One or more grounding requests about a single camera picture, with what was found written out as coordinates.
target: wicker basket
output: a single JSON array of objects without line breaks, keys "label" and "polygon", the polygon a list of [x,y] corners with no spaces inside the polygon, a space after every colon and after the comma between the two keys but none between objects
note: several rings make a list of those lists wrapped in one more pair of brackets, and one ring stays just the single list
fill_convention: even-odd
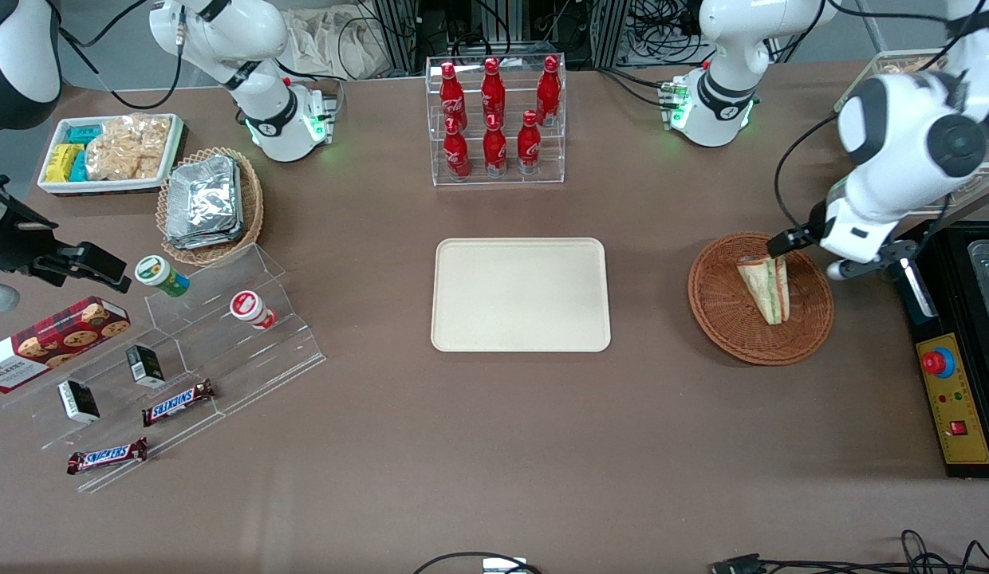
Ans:
[{"label": "wicker basket", "polygon": [[[243,221],[246,221],[246,235],[243,235],[239,241],[198,247],[196,250],[177,250],[167,241],[162,241],[162,247],[166,254],[169,254],[169,257],[175,261],[197,266],[210,265],[218,259],[234,254],[235,251],[242,250],[243,247],[254,243],[261,233],[261,225],[264,224],[264,196],[261,193],[261,182],[260,179],[257,179],[257,174],[254,173],[250,161],[243,157],[242,153],[229,148],[213,147],[188,155],[180,163],[204,161],[218,153],[232,157],[239,164],[239,185],[242,188],[242,214]],[[162,182],[162,189],[158,192],[158,211],[155,214],[158,229],[163,235],[167,221],[167,193],[169,193],[169,182],[165,179]]]},{"label": "wicker basket", "polygon": [[768,324],[743,277],[740,258],[767,254],[764,233],[734,233],[703,248],[689,270],[688,294],[696,323],[725,352],[753,364],[792,364],[813,355],[827,339],[834,302],[824,273],[807,255],[786,255],[790,316]]}]

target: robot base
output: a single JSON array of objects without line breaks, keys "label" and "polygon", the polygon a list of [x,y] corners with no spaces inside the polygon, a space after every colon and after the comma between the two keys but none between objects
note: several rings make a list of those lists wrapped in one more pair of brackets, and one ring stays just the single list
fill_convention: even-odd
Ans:
[{"label": "robot base", "polygon": [[254,143],[264,150],[264,154],[283,163],[302,159],[316,146],[331,143],[337,109],[337,102],[322,99],[321,92],[311,92],[298,84],[290,86],[290,90],[297,96],[297,113],[278,135],[268,137],[258,134],[249,121],[246,123]]},{"label": "robot base", "polygon": [[699,98],[696,83],[705,73],[695,69],[685,76],[676,76],[671,84],[658,88],[658,101],[662,106],[661,119],[666,130],[676,130],[689,141],[704,147],[719,147],[735,140],[739,130],[750,121],[751,101],[741,112],[729,120],[718,120],[714,110]]}]

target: walkers cookie box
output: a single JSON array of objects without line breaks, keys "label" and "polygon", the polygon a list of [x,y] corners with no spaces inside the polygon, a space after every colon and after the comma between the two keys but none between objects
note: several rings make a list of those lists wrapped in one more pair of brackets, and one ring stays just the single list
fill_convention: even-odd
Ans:
[{"label": "walkers cookie box", "polygon": [[98,297],[0,342],[0,392],[9,392],[129,329],[129,315]]}]

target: acrylic bottle rack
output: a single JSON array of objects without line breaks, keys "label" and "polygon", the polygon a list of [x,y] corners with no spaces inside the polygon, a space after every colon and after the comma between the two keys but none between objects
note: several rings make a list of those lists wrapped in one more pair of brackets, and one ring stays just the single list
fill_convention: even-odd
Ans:
[{"label": "acrylic bottle rack", "polygon": [[[566,73],[565,55],[557,54],[561,95],[559,114],[554,124],[538,126],[541,130],[541,156],[538,173],[521,174],[518,168],[516,140],[523,126],[523,113],[538,105],[538,80],[541,79],[545,57],[549,54],[511,54],[501,56],[501,76],[505,83],[505,126],[502,133],[508,142],[508,173],[502,178],[488,177],[484,171],[483,136],[485,132],[483,108],[480,105],[480,84],[484,78],[484,58],[487,56],[455,56],[428,58],[428,134],[431,146],[431,174],[434,185],[518,185],[534,183],[561,183],[565,181],[565,127],[566,127]],[[441,62],[455,63],[455,76],[466,94],[467,130],[466,145],[469,150],[471,171],[464,182],[451,178],[444,157],[444,112],[441,110]]]},{"label": "acrylic bottle rack", "polygon": [[[67,477],[78,490],[92,493],[144,464],[158,464],[158,455],[178,446],[203,429],[234,415],[324,360],[317,341],[297,315],[279,277],[281,266],[257,245],[192,273],[183,297],[163,293],[148,297],[152,326],[133,327],[98,346],[87,363],[56,370],[10,393],[5,409],[33,419],[41,448],[63,454],[53,472],[65,472],[74,451],[102,450],[148,437],[148,461]],[[232,295],[249,289],[274,309],[270,329],[255,330],[229,313]],[[149,388],[133,383],[126,349],[139,344],[158,353],[166,384]],[[215,397],[192,404],[151,427],[144,428],[140,411],[178,395],[204,379]],[[90,387],[100,420],[91,424],[65,417],[57,385],[65,380]]]}]

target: white plastic tray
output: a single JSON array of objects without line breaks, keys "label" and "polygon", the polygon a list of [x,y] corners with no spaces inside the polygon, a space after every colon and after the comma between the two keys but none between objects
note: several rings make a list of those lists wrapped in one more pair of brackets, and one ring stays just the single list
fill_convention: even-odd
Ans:
[{"label": "white plastic tray", "polygon": [[179,149],[179,141],[182,139],[183,121],[175,113],[152,113],[154,117],[167,117],[172,120],[172,127],[169,128],[169,139],[165,144],[165,151],[162,153],[162,164],[158,167],[158,175],[146,179],[120,179],[114,182],[46,182],[45,168],[54,153],[54,146],[65,143],[65,134],[69,128],[79,126],[100,126],[106,120],[119,116],[93,116],[93,117],[68,117],[68,119],[58,121],[51,134],[49,150],[45,154],[45,162],[41,164],[41,171],[37,174],[37,186],[53,195],[100,195],[107,193],[123,193],[136,190],[158,191],[164,179],[169,177],[172,164],[175,163],[176,152]]},{"label": "white plastic tray", "polygon": [[446,239],[431,342],[441,352],[601,352],[611,342],[605,248],[593,238]]}]

